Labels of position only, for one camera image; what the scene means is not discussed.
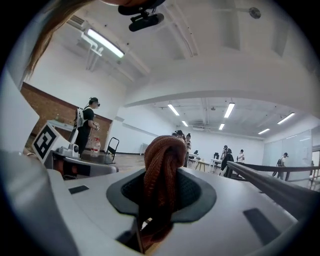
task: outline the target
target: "ceiling vent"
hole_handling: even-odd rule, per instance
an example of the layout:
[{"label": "ceiling vent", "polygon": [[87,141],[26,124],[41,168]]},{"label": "ceiling vent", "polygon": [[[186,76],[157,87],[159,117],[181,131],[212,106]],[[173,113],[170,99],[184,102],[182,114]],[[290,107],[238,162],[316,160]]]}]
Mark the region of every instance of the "ceiling vent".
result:
[{"label": "ceiling vent", "polygon": [[70,24],[71,26],[79,29],[79,30],[82,30],[84,31],[86,29],[86,26],[87,26],[87,21],[76,16],[76,15],[73,15],[68,21],[67,21],[68,24]]}]

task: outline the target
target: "ceiling light fixture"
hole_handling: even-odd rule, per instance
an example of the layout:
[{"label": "ceiling light fixture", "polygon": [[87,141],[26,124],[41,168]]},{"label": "ceiling light fixture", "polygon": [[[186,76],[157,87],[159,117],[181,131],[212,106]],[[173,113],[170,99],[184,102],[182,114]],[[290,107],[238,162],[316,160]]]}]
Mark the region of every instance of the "ceiling light fixture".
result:
[{"label": "ceiling light fixture", "polygon": [[264,133],[266,133],[267,131],[270,131],[270,129],[268,128],[268,129],[265,129],[265,130],[263,130],[263,131],[260,131],[258,134],[260,135],[260,134],[264,134]]},{"label": "ceiling light fixture", "polygon": [[302,140],[300,140],[301,142],[304,142],[304,141],[307,141],[307,140],[310,140],[311,138],[304,138]]},{"label": "ceiling light fixture", "polygon": [[235,104],[234,103],[229,103],[228,109],[225,112],[224,118],[228,118],[231,115],[232,110],[234,109]]},{"label": "ceiling light fixture", "polygon": [[173,113],[175,113],[176,116],[180,116],[179,113],[174,108],[174,106],[172,106],[171,104],[168,104],[168,107],[173,111]]},{"label": "ceiling light fixture", "polygon": [[220,125],[220,127],[219,127],[219,130],[221,131],[224,127],[225,127],[225,124],[222,123],[222,124]]},{"label": "ceiling light fixture", "polygon": [[294,115],[295,113],[291,113],[285,119],[282,119],[280,122],[278,122],[278,125],[281,125],[283,122],[287,121],[289,118],[292,118]]},{"label": "ceiling light fixture", "polygon": [[94,40],[98,41],[100,44],[107,47],[111,52],[113,52],[115,55],[117,55],[119,58],[122,58],[125,53],[120,50],[118,47],[116,47],[112,42],[104,38],[102,35],[94,31],[93,29],[88,30],[88,36],[93,38]]}]

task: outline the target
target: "plastic bottle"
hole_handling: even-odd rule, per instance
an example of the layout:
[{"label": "plastic bottle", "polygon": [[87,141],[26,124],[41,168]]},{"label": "plastic bottle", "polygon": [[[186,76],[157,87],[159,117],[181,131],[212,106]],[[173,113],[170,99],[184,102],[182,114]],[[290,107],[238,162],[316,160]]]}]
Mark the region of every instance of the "plastic bottle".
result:
[{"label": "plastic bottle", "polygon": [[94,141],[91,144],[90,156],[93,158],[97,158],[100,153],[100,148],[101,148],[100,139],[95,137]]}]

